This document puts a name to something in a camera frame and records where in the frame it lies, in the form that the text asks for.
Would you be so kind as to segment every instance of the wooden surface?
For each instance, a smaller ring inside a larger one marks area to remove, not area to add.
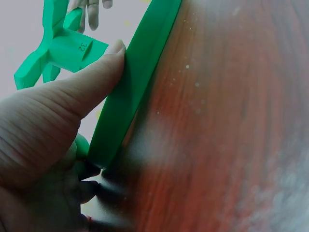
[[[101,196],[126,230],[309,231],[308,0],[183,0],[145,99]]]

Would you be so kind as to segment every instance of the dust speck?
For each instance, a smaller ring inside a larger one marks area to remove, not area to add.
[[[239,11],[240,11],[240,6],[235,8],[235,10],[233,11],[233,16],[238,15]]]

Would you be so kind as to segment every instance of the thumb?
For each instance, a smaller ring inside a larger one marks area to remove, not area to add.
[[[66,154],[81,119],[119,81],[125,51],[117,41],[102,58],[70,78],[0,101],[0,185],[27,186]]]
[[[106,98],[120,80],[125,51],[123,42],[117,40],[93,64],[65,80],[51,82],[44,87],[59,96],[55,99],[57,104],[84,118]]]

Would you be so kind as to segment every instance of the number 32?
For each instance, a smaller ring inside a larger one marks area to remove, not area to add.
[[[87,47],[87,45],[86,44],[84,44],[84,43],[81,43],[81,46],[78,48],[78,50],[80,50],[80,51],[85,51],[86,50],[86,47]]]

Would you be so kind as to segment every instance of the hand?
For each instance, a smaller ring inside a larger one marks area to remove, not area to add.
[[[76,157],[74,139],[81,119],[119,81],[124,53],[118,41],[70,78],[0,101],[0,231],[89,231],[80,204],[94,197],[98,183],[83,180],[100,169]]]
[[[69,11],[72,11],[78,7],[82,8],[83,14],[81,19],[80,33],[85,31],[85,18],[86,18],[86,7],[88,11],[88,22],[92,30],[98,28],[98,5],[100,0],[71,0]],[[102,0],[103,7],[109,9],[112,7],[112,0]]]

